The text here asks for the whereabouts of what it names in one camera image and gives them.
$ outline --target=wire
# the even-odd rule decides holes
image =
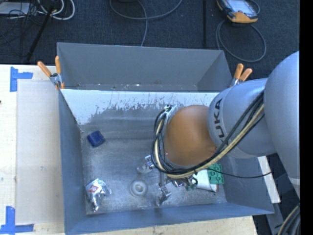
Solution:
[[[145,14],[145,17],[144,17],[144,18],[128,17],[128,16],[125,16],[125,15],[119,13],[119,12],[118,12],[117,10],[115,10],[114,7],[112,6],[112,0],[110,0],[110,7],[111,7],[111,9],[112,9],[116,14],[120,15],[120,16],[123,17],[123,18],[133,19],[133,20],[145,20],[145,21],[146,21],[145,33],[144,33],[143,40],[142,40],[141,45],[140,45],[140,46],[142,47],[143,44],[144,44],[144,42],[145,42],[146,35],[147,35],[147,31],[148,31],[148,20],[150,20],[150,19],[157,19],[157,18],[161,18],[161,17],[165,17],[165,16],[171,14],[174,10],[176,10],[176,9],[180,6],[182,0],[180,0],[180,1],[178,2],[178,4],[177,4],[173,9],[171,9],[170,11],[168,11],[168,12],[166,12],[166,13],[164,13],[164,14],[157,15],[157,16],[152,16],[152,17],[147,17],[147,13],[146,13],[146,10],[145,10],[144,6],[142,5],[142,3],[141,3],[139,0],[137,0],[137,1],[138,1],[138,3],[140,4],[140,6],[142,7],[142,9],[143,9],[143,11],[144,11],[144,14]]]
[[[228,174],[228,173],[225,173],[225,172],[222,172],[222,171],[218,171],[218,170],[214,170],[214,169],[211,169],[209,168],[208,170],[212,170],[212,171],[215,171],[215,172],[218,172],[220,174],[224,174],[224,175],[227,175],[227,176],[231,176],[231,177],[235,177],[235,178],[261,178],[261,177],[264,177],[264,176],[267,176],[269,174],[271,174],[272,172],[268,172],[266,174],[262,174],[262,175],[258,175],[258,176],[252,176],[252,177],[243,177],[243,176],[237,176],[237,175],[233,175],[233,174]]]
[[[199,171],[201,171],[203,169],[207,169],[210,165],[214,164],[216,161],[221,159],[224,155],[226,155],[230,150],[232,150],[237,145],[237,143],[260,121],[259,116],[261,116],[261,118],[263,117],[263,115],[264,115],[264,104],[261,105],[261,107],[255,113],[255,115],[253,116],[251,121],[241,130],[241,132],[234,138],[234,140],[222,152],[220,152],[220,150],[223,149],[225,144],[228,142],[228,139],[232,136],[234,131],[237,129],[238,125],[242,122],[242,120],[245,117],[245,115],[254,106],[254,104],[258,103],[258,101],[262,97],[262,95],[263,95],[263,91],[255,98],[253,103],[250,104],[250,106],[245,110],[244,114],[240,117],[239,121],[237,121],[236,125],[230,131],[230,133],[227,135],[227,137],[223,141],[223,143],[219,146],[219,148],[217,149],[217,151],[216,151],[216,153],[215,153],[215,155],[213,157],[211,157],[209,160],[199,164],[196,167],[185,169],[185,170],[177,169],[177,170],[174,170],[174,171],[167,171],[164,168],[163,164],[161,163],[161,161],[159,159],[158,142],[159,142],[159,135],[160,135],[161,129],[162,129],[162,127],[164,125],[164,121],[165,121],[165,116],[163,116],[161,118],[161,120],[159,121],[159,124],[158,124],[157,128],[155,128],[155,130],[156,130],[156,132],[155,132],[156,138],[155,138],[155,140],[153,142],[152,152],[151,152],[152,162],[154,163],[155,167],[158,170],[166,173],[166,175],[168,177],[174,178],[174,179],[190,177],[193,174],[197,174]]]
[[[143,7],[142,3],[139,0],[137,0],[137,1],[140,4],[140,6],[142,7],[142,9],[143,9],[143,12],[145,13],[145,17],[147,17],[147,13],[146,13],[145,7]],[[147,36],[147,31],[148,31],[148,19],[146,19],[145,33],[143,35],[143,39],[142,39],[142,42],[141,42],[141,45],[140,45],[141,47],[143,46],[143,44],[145,42],[145,39],[146,39],[146,36]]]
[[[178,4],[177,4],[173,9],[171,9],[170,11],[168,11],[168,12],[166,12],[166,13],[164,13],[164,14],[157,15],[157,16],[152,16],[152,17],[144,17],[144,18],[128,17],[128,16],[125,16],[125,15],[119,13],[118,11],[116,11],[116,10],[113,8],[113,6],[112,6],[112,0],[110,0],[110,7],[111,7],[111,9],[112,9],[116,14],[120,15],[121,17],[128,18],[128,19],[133,19],[133,20],[149,20],[149,19],[157,19],[157,18],[165,17],[165,16],[171,14],[174,10],[176,10],[176,9],[180,6],[181,2],[182,2],[182,0],[180,0],[180,1],[178,2]]]
[[[260,6],[258,5],[258,3],[254,0],[248,0],[248,1],[252,1],[253,3],[255,3],[255,5],[257,6],[257,12],[256,14],[259,14],[260,13]],[[250,25],[258,34],[259,36],[261,37],[262,39],[262,42],[263,42],[263,48],[264,48],[264,51],[263,51],[263,54],[255,59],[255,60],[247,60],[247,59],[243,59],[239,56],[236,56],[235,54],[233,54],[225,45],[224,43],[222,42],[222,38],[221,38],[221,34],[220,34],[220,31],[221,31],[221,27],[222,25],[224,24],[225,20],[222,20],[218,26],[217,26],[217,29],[216,29],[216,43],[217,43],[217,46],[218,46],[218,49],[220,49],[220,45],[219,45],[219,42],[222,44],[222,46],[224,47],[224,49],[230,54],[232,55],[233,57],[237,58],[238,60],[241,60],[241,61],[244,61],[244,62],[248,62],[248,63],[255,63],[255,62],[258,62],[260,61],[261,59],[264,58],[265,54],[266,54],[266,50],[267,50],[267,47],[266,47],[266,42],[265,42],[265,39],[263,37],[263,35],[261,34],[261,32],[254,26],[254,25]]]
[[[296,207],[289,213],[285,221],[283,222],[281,228],[279,229],[278,235],[286,234],[286,231],[291,227],[292,230],[295,231],[299,230],[298,226],[300,224],[300,203],[296,205]]]
[[[57,14],[60,14],[60,13],[63,11],[64,7],[65,7],[64,0],[60,0],[60,1],[61,1],[61,4],[62,4],[60,10],[59,10],[59,11],[56,11],[56,12],[52,12],[52,13],[51,13],[51,17],[54,18],[54,19],[57,19],[57,20],[69,20],[69,19],[71,19],[71,18],[74,16],[74,14],[75,14],[75,4],[74,4],[74,1],[73,1],[73,0],[69,0],[70,3],[71,3],[71,6],[72,6],[72,13],[71,13],[68,17],[64,17],[64,18],[62,18],[62,17],[56,17],[56,15],[57,15]],[[40,1],[40,0],[37,0],[37,2],[39,3],[40,8],[43,10],[43,12],[42,12],[42,11],[39,11],[38,13],[41,13],[41,14],[48,14],[48,11],[47,11],[47,10],[44,8],[44,6],[41,4],[41,1]]]
[[[203,165],[207,165],[209,162],[211,162],[213,159],[215,159],[216,156],[219,155],[219,153],[222,151],[222,149],[224,148],[224,146],[228,143],[229,139],[232,137],[232,135],[234,134],[234,132],[236,131],[236,129],[238,128],[238,126],[241,124],[241,122],[244,120],[244,118],[246,117],[246,115],[248,114],[249,111],[254,111],[255,112],[255,105],[259,105],[260,104],[260,101],[263,100],[263,95],[264,95],[264,91],[260,92],[260,94],[253,100],[253,102],[246,108],[246,110],[244,111],[244,113],[240,116],[240,118],[238,119],[238,121],[236,122],[236,124],[233,126],[233,128],[231,129],[231,131],[229,132],[229,134],[227,135],[227,137],[224,139],[224,141],[222,142],[222,144],[220,144],[220,146],[216,149],[215,151],[215,155],[213,155],[210,159],[200,163],[199,165],[195,166],[195,167],[192,167],[192,168],[189,168],[189,169],[175,169],[175,170],[172,170],[172,171],[166,171],[164,170],[164,168],[160,168],[157,164],[157,162],[154,160],[154,152],[155,154],[157,153],[157,151],[155,151],[154,149],[156,148],[156,146],[153,147],[152,149],[152,152],[151,152],[151,158],[152,158],[152,162],[154,163],[154,165],[156,166],[156,168],[158,168],[160,171],[162,172],[165,172],[165,173],[168,173],[170,172],[171,174],[182,174],[182,173],[187,173],[187,172],[190,172],[190,171],[194,171],[196,173],[196,169],[200,168],[201,166]],[[154,140],[154,142],[156,142],[156,139],[158,139],[158,134],[159,134],[159,131],[160,129],[157,129],[156,125],[157,125],[157,120],[158,118],[164,118],[164,116],[162,116],[162,114],[164,114],[164,112],[170,110],[171,108],[168,108],[168,109],[164,109],[161,113],[159,113],[159,115],[157,116],[156,118],[156,121],[155,121],[155,127],[154,127],[154,132],[156,134],[156,138]],[[254,124],[251,126],[251,129],[260,121],[261,119],[258,119],[257,121],[254,122]]]

